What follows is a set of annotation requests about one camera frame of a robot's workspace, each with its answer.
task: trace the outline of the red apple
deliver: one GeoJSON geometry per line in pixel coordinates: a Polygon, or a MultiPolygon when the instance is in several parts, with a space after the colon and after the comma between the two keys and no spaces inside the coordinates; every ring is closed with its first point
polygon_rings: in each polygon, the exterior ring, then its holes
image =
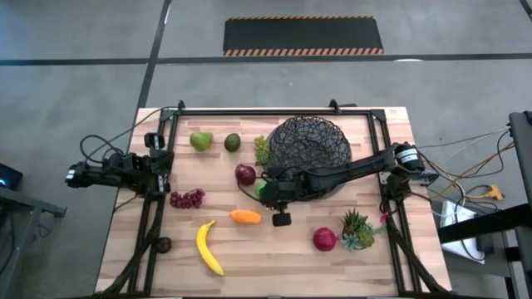
{"type": "Polygon", "coordinates": [[[336,245],[336,235],[331,228],[319,228],[314,232],[314,246],[320,251],[331,251],[336,245]]]}

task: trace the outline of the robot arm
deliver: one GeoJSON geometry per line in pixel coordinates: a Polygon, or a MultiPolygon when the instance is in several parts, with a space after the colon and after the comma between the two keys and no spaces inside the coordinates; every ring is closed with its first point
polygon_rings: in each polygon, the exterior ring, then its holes
{"type": "Polygon", "coordinates": [[[279,211],[279,214],[273,216],[274,226],[291,223],[290,214],[284,212],[288,203],[320,199],[339,184],[371,174],[389,173],[387,181],[393,184],[388,187],[394,190],[387,193],[404,194],[410,190],[408,181],[420,177],[425,167],[415,147],[409,144],[394,144],[390,149],[343,166],[298,169],[299,171],[292,175],[288,175],[286,169],[270,169],[274,179],[268,181],[260,191],[261,203],[279,211]]]}

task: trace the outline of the yellow banana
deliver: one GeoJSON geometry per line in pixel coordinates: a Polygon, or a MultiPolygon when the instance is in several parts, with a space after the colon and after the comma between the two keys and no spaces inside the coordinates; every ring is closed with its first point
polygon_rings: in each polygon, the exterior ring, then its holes
{"type": "Polygon", "coordinates": [[[213,254],[210,253],[209,249],[207,248],[207,233],[209,232],[209,228],[216,223],[215,220],[202,225],[199,230],[198,234],[196,235],[196,245],[198,246],[199,254],[201,254],[201,257],[203,260],[209,265],[209,267],[218,275],[223,276],[224,275],[224,269],[219,265],[218,261],[213,257],[213,254]]]}

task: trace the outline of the green pear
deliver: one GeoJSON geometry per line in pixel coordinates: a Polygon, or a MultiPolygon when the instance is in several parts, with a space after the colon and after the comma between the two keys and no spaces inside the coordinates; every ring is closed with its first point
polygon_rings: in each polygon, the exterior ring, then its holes
{"type": "Polygon", "coordinates": [[[190,145],[198,151],[208,150],[213,140],[213,134],[210,132],[194,132],[190,136],[190,145]]]}

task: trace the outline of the black floor mat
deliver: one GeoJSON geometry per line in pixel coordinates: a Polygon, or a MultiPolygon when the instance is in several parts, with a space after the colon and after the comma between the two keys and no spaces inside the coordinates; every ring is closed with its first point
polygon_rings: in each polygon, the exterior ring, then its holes
{"type": "Polygon", "coordinates": [[[382,54],[371,16],[230,17],[224,56],[382,54]]]}

